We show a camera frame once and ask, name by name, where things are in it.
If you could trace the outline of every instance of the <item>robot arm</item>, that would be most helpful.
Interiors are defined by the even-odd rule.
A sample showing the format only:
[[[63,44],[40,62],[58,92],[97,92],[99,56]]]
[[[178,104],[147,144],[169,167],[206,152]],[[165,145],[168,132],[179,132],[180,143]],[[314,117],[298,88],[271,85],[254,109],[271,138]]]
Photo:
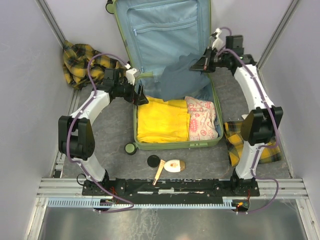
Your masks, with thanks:
[[[256,174],[256,168],[263,151],[261,146],[267,144],[275,136],[271,116],[266,105],[271,109],[277,127],[280,124],[283,110],[281,107],[275,107],[266,94],[253,57],[250,54],[244,54],[243,37],[241,35],[227,36],[225,48],[232,50],[245,66],[230,51],[220,49],[223,45],[219,38],[220,33],[221,30],[218,28],[212,34],[212,46],[205,50],[201,59],[190,70],[212,73],[217,67],[228,68],[239,83],[248,105],[249,115],[241,126],[244,146],[239,164],[233,172],[233,177],[236,178],[237,183],[246,181],[249,183]]]
[[[96,92],[92,91],[78,110],[70,116],[61,116],[58,121],[59,151],[67,154],[68,133],[71,122],[76,118],[69,142],[70,156],[75,163],[86,169],[85,174],[89,180],[93,178],[102,183],[109,181],[107,171],[100,165],[94,154],[95,139],[92,124],[97,116],[117,97],[124,98],[137,106],[148,103],[142,86],[139,86],[138,92],[135,92],[135,79],[139,71],[127,65],[125,67],[128,69],[126,77],[121,80],[119,80],[118,69],[106,68],[102,84],[97,87]]]

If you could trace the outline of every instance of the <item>blue cloth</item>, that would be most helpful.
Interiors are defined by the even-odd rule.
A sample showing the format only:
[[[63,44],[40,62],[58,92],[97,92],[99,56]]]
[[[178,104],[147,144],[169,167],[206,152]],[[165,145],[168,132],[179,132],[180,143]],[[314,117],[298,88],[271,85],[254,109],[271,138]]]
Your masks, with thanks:
[[[201,55],[191,53],[180,56],[178,62],[165,67],[159,78],[160,95],[165,102],[190,96],[211,83],[206,74],[189,70],[200,58]]]

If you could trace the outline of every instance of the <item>suitcase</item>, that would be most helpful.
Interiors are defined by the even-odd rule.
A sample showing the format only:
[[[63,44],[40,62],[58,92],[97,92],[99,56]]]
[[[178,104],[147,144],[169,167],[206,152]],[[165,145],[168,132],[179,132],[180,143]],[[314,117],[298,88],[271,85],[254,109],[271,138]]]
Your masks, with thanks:
[[[131,65],[141,74],[137,86],[143,85],[146,95],[158,97],[158,78],[164,68],[179,60],[182,55],[203,54],[210,44],[210,0],[113,0],[108,12],[113,12],[121,32]],[[198,94],[206,95],[216,110],[215,127],[218,138],[211,140],[170,143],[144,143],[137,140],[138,108],[133,110],[134,143],[128,143],[126,152],[211,147],[223,136],[222,114],[211,79]]]

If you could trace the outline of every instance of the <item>pink patterned fabric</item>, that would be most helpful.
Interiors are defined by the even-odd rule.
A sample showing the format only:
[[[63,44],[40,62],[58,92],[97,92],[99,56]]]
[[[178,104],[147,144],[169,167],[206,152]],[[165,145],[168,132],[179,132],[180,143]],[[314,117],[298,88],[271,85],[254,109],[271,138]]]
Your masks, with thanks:
[[[216,109],[213,102],[185,97],[190,114],[189,141],[211,140],[218,137],[215,128]]]

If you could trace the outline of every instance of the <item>plaid shirt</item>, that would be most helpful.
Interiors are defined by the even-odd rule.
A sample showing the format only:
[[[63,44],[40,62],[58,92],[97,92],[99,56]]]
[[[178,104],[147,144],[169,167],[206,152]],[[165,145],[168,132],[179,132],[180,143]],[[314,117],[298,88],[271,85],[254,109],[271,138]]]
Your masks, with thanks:
[[[240,133],[241,125],[242,121],[229,121],[224,123],[224,135],[232,167],[238,165],[244,148],[244,140]],[[274,145],[275,143],[276,141],[272,139],[267,145]],[[276,162],[281,159],[282,155],[279,147],[264,148],[259,164]]]
[[[100,52],[88,44],[72,44],[69,41],[63,43],[63,72],[69,85],[80,90],[90,83],[87,66],[90,59],[97,54]],[[125,75],[125,69],[117,60],[106,55],[99,56],[92,61],[90,67],[91,77],[96,85],[102,82],[105,68],[123,69],[120,77]]]

